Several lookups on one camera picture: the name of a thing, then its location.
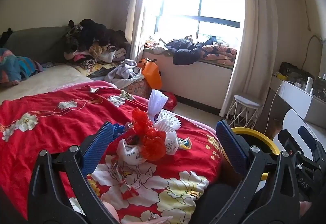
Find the person's right hand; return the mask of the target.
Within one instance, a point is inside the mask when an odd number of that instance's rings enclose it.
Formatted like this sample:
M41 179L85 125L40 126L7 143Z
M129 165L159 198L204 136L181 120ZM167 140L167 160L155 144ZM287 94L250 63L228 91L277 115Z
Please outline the person's right hand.
M302 217L312 206L309 201L300 201L300 217Z

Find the person's left hand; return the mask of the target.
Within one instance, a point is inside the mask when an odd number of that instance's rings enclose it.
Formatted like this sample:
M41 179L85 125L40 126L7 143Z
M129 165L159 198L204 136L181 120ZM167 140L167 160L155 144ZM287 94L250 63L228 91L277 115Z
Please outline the person's left hand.
M121 220L119 219L118 213L115 210L115 208L110 204L105 201L103 201L104 206L106 209L110 212L110 214L118 221L118 223L121 223ZM153 220L147 220L147 221L142 221L140 223L143 224L148 224L148 223L167 223L171 219L171 216L169 217L159 217Z

